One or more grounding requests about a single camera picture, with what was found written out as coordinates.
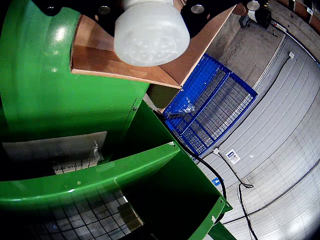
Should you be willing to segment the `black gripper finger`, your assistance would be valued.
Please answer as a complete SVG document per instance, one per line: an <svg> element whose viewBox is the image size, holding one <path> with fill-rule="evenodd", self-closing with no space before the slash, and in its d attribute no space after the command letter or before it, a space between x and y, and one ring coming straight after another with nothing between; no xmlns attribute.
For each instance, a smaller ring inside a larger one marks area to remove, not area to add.
<svg viewBox="0 0 320 240"><path fill-rule="evenodd" d="M123 13L120 0L35 0L34 4L47 16L69 8L94 20L110 36L115 35L116 20Z"/></svg>
<svg viewBox="0 0 320 240"><path fill-rule="evenodd" d="M215 16L238 4L260 15L259 0L186 0L180 14L191 38L195 37Z"/></svg>

